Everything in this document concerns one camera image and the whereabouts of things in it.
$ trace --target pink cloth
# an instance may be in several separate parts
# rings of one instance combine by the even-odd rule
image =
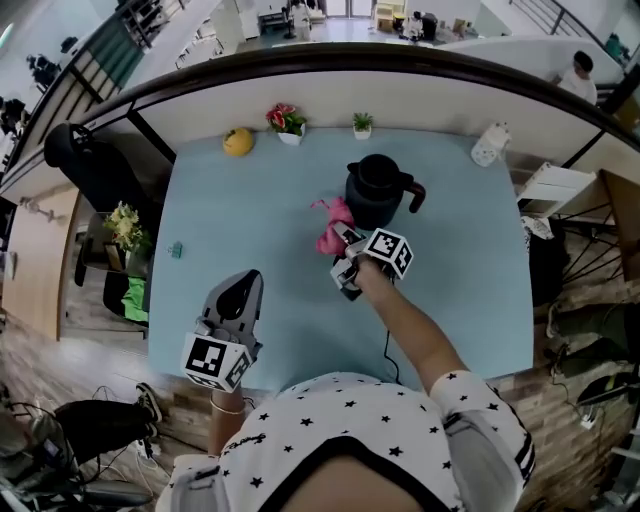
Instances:
[[[318,238],[316,242],[316,251],[322,254],[335,254],[336,256],[344,256],[344,250],[347,248],[347,244],[344,243],[342,238],[338,236],[333,230],[333,225],[336,222],[344,222],[351,229],[355,229],[355,222],[353,221],[353,215],[351,210],[341,197],[336,197],[331,201],[331,206],[327,205],[324,200],[320,199],[311,205],[311,208],[315,208],[321,204],[327,210],[329,210],[329,225],[327,230]]]

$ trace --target bracelet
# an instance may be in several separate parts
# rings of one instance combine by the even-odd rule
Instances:
[[[213,405],[214,409],[218,409],[220,412],[223,412],[225,414],[232,414],[232,415],[236,415],[236,416],[240,415],[240,414],[244,414],[244,407],[239,411],[229,411],[227,409],[223,409],[219,405],[216,405],[216,403],[213,401],[213,395],[209,396],[209,402],[211,402],[211,405]]]

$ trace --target potted plant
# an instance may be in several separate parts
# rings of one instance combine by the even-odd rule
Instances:
[[[371,127],[373,126],[373,117],[367,112],[364,114],[356,112],[353,114],[353,134],[358,140],[366,140],[371,137]]]
[[[296,107],[278,103],[267,112],[267,121],[285,144],[299,146],[302,142],[307,120],[298,114]]]
[[[128,204],[118,203],[118,207],[107,216],[104,227],[113,231],[113,241],[125,252],[125,264],[129,265],[132,255],[144,258],[151,248],[149,232],[140,226],[138,212]]]

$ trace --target red flower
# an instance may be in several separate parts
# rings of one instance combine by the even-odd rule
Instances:
[[[284,128],[285,121],[284,117],[282,117],[282,112],[274,112],[272,122],[277,124],[280,128]]]
[[[276,105],[276,109],[282,112],[283,114],[291,114],[296,111],[296,107],[292,107],[291,105],[285,105],[284,103],[278,103]]]

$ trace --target black kettle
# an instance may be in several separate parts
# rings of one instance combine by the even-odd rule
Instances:
[[[400,172],[388,156],[369,155],[347,165],[346,203],[360,229],[383,228],[396,213],[405,191],[414,194],[409,211],[416,213],[425,198],[422,185]]]

